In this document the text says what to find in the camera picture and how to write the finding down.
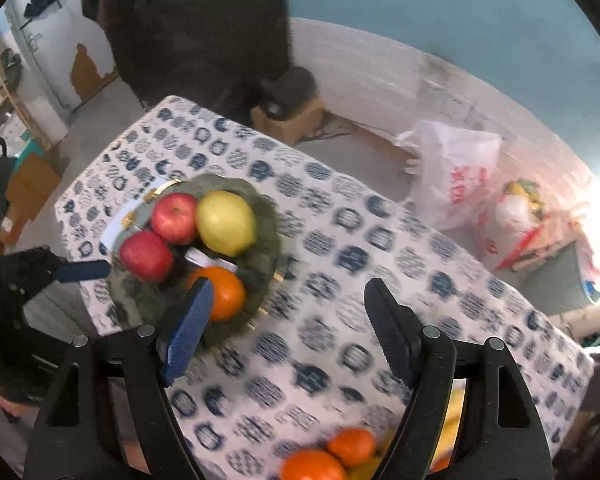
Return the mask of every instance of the tablecloth pattern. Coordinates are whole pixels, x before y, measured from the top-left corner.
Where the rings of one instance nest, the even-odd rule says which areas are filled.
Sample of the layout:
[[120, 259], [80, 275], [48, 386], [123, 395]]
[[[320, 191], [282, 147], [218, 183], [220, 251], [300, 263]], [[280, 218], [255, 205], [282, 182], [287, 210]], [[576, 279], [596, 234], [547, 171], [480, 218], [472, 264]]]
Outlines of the tablecloth pattern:
[[[168, 390], [195, 456], [220, 478], [272, 478], [300, 446], [342, 426], [382, 438], [410, 392], [394, 378], [362, 305], [371, 277], [447, 335], [506, 341], [538, 407], [552, 454], [592, 363], [520, 294], [465, 250], [357, 180], [179, 97], [110, 144], [56, 203], [71, 260], [109, 258], [99, 239], [155, 175], [244, 178], [276, 205], [294, 240], [282, 288], [256, 330], [195, 357]], [[124, 313], [103, 280], [80, 284], [101, 334]]]

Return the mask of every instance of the cardboard box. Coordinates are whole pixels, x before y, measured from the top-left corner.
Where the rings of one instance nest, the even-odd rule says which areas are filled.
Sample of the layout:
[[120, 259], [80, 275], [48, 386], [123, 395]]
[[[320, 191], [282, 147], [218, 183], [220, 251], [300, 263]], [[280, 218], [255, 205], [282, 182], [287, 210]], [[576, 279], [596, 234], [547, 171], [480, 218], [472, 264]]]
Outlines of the cardboard box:
[[27, 217], [19, 211], [17, 206], [10, 205], [7, 214], [2, 219], [2, 224], [0, 224], [0, 242], [6, 247], [14, 246], [26, 224]]
[[19, 216], [33, 220], [60, 180], [46, 160], [31, 153], [11, 176], [5, 197]]
[[319, 97], [312, 98], [296, 115], [288, 121], [275, 121], [266, 116], [262, 108], [251, 110], [254, 129], [293, 146], [304, 136], [311, 136], [322, 123], [324, 101]]

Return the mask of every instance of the brown stain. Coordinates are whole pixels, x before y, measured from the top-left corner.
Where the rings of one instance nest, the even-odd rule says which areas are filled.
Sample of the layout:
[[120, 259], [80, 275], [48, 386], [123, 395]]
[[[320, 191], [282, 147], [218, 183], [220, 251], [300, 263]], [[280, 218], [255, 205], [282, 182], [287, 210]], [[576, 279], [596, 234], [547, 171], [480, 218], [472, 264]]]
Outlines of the brown stain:
[[82, 102], [88, 101], [117, 77], [118, 70], [115, 67], [111, 72], [100, 77], [93, 59], [87, 54], [87, 48], [78, 43], [75, 49], [74, 66], [71, 68], [70, 79]]

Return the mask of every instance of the white door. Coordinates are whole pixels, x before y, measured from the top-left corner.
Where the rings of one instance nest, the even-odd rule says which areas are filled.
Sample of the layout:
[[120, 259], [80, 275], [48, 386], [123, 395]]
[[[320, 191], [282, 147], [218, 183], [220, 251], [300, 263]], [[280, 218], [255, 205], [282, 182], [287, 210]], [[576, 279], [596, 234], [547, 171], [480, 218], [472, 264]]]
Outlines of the white door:
[[[82, 15], [82, 0], [59, 1], [62, 8], [52, 4], [14, 34], [24, 37], [47, 83], [62, 106], [71, 111], [100, 89], [98, 83], [109, 80], [115, 65], [104, 31]], [[24, 10], [30, 0], [11, 2], [18, 22], [13, 25], [18, 29], [27, 21]]]

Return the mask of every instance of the plate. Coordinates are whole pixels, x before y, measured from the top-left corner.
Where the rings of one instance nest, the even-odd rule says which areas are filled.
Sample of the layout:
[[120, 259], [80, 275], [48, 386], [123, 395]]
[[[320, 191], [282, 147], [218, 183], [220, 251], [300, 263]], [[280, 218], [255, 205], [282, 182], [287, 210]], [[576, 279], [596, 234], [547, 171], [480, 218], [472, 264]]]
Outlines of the plate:
[[200, 200], [212, 190], [229, 191], [247, 201], [256, 215], [256, 243], [235, 258], [211, 251], [199, 239], [192, 244], [207, 256], [222, 258], [237, 265], [236, 276], [243, 282], [247, 292], [244, 308], [236, 316], [228, 321], [210, 322], [207, 325], [198, 350], [218, 345], [224, 339], [244, 330], [257, 313], [272, 283], [275, 284], [282, 278], [276, 272], [281, 253], [276, 209], [251, 184], [240, 178], [225, 178], [211, 173], [190, 181], [174, 181], [168, 186], [162, 186], [159, 193], [154, 192], [151, 198], [141, 203], [130, 215], [128, 227], [116, 238], [107, 287], [115, 305], [118, 322], [124, 330], [144, 323], [155, 324], [169, 306], [181, 301], [186, 293], [186, 277], [196, 266], [184, 258], [190, 246], [171, 246], [175, 263], [170, 275], [160, 284], [145, 283], [131, 275], [120, 262], [118, 251], [121, 243], [134, 232], [148, 228], [159, 198], [174, 192], [184, 192]]

